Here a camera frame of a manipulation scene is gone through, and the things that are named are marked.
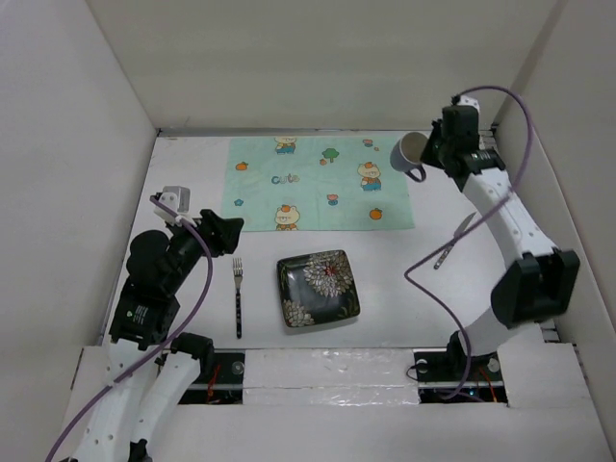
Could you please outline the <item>purple mug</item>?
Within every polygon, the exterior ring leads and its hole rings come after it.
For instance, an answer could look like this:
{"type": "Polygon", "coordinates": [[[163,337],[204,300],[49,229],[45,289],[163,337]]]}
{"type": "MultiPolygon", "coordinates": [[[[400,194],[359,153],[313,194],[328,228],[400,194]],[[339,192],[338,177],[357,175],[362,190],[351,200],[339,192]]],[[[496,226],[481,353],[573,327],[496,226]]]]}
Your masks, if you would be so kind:
{"type": "Polygon", "coordinates": [[[404,173],[416,183],[426,179],[422,163],[422,154],[428,137],[423,133],[411,132],[401,137],[390,153],[390,165],[398,172],[404,173]]]}

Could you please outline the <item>green cartoon print cloth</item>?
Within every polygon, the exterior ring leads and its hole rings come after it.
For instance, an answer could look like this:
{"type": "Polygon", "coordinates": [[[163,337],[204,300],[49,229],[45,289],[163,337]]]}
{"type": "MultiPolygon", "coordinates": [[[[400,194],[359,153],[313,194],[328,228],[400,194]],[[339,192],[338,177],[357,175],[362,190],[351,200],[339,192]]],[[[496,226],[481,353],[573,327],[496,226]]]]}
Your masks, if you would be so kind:
{"type": "Polygon", "coordinates": [[[243,137],[229,144],[221,211],[244,231],[372,231],[415,226],[395,136],[243,137]]]}

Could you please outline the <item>black floral square plate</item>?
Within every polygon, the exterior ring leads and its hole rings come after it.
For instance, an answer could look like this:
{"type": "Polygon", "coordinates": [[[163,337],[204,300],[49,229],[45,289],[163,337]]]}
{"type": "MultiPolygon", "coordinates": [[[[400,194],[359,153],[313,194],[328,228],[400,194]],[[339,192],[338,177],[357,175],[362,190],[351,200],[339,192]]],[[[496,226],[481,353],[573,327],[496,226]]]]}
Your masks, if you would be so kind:
{"type": "Polygon", "coordinates": [[[341,249],[281,259],[276,274],[289,328],[347,321],[361,313],[351,265],[341,249]]]}

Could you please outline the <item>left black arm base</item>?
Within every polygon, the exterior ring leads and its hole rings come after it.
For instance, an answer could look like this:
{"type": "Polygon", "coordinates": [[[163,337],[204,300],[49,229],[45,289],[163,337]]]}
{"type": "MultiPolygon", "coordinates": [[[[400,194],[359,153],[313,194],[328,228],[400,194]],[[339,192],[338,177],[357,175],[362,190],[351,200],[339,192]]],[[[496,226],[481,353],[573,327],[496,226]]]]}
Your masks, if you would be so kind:
{"type": "Polygon", "coordinates": [[[217,349],[214,364],[180,398],[181,405],[234,405],[244,400],[245,351],[217,349]]]}

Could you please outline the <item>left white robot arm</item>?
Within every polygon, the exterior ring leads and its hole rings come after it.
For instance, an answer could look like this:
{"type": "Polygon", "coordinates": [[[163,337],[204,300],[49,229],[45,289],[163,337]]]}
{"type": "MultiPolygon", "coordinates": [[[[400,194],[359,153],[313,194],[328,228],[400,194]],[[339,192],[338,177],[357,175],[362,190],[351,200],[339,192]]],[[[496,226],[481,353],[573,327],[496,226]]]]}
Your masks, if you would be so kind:
{"type": "Polygon", "coordinates": [[[109,329],[106,384],[70,421],[89,419],[71,461],[148,461],[156,433],[195,381],[215,368],[212,339],[172,324],[179,289],[200,260],[233,253],[244,221],[203,210],[190,220],[169,208],[167,231],[135,237],[109,329]]]}

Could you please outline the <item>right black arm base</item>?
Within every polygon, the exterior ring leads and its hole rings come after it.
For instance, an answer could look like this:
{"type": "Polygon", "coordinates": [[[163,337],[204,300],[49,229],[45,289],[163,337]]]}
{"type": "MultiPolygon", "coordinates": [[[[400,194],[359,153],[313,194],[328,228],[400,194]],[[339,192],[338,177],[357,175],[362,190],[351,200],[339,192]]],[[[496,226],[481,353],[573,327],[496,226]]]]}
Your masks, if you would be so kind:
{"type": "Polygon", "coordinates": [[[443,348],[416,348],[406,376],[417,385],[420,404],[508,402],[496,353],[454,365],[443,348]]]}

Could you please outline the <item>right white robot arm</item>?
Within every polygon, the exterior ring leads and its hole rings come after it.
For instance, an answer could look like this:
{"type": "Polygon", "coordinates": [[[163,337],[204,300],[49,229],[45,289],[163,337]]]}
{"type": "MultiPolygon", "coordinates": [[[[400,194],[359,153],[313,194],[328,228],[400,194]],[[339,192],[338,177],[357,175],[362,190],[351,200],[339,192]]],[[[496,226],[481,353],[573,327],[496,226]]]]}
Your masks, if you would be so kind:
{"type": "Polygon", "coordinates": [[[564,315],[571,300],[580,261],[548,238],[513,192],[505,164],[495,149],[482,149],[479,111],[452,105],[433,121],[423,149],[424,164],[437,167],[485,218],[499,249],[505,273],[492,289],[488,309],[449,339],[445,367],[468,378],[488,356],[525,325],[564,315]]]}

